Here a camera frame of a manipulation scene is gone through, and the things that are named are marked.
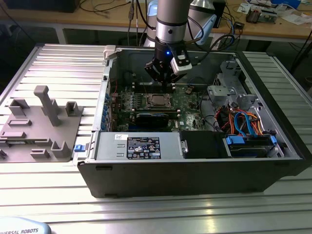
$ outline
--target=barcode sticker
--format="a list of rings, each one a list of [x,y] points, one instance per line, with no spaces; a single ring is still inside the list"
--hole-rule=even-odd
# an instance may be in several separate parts
[[[128,134],[115,134],[115,140],[127,140]]]

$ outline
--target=green circuit board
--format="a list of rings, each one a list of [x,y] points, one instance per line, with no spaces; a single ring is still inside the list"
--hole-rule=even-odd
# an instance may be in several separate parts
[[[187,86],[176,86],[174,93],[165,94],[168,104],[168,111],[179,109],[178,118],[169,119],[168,126],[158,129],[161,132],[177,132],[180,130],[206,130],[202,122],[199,106],[199,93],[186,94]],[[135,94],[130,88],[125,88],[115,97],[113,103],[113,122],[115,131],[127,132],[136,128],[136,111],[151,110],[151,103],[148,102],[152,94]]]

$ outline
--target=motherboard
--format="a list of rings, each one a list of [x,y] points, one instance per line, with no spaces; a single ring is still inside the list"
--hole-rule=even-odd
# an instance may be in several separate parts
[[[187,85],[175,86],[170,93],[149,93],[146,87],[139,90],[125,87],[112,94],[113,131],[206,130],[199,111],[202,92],[192,92]]]

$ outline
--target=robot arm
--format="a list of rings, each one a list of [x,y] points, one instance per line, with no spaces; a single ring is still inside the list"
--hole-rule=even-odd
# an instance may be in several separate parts
[[[159,0],[155,53],[145,70],[163,86],[182,78],[192,64],[184,43],[190,0]]]

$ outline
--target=warning label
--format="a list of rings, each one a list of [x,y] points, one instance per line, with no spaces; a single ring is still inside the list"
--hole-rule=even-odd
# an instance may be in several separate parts
[[[128,159],[161,159],[159,137],[128,137]]]

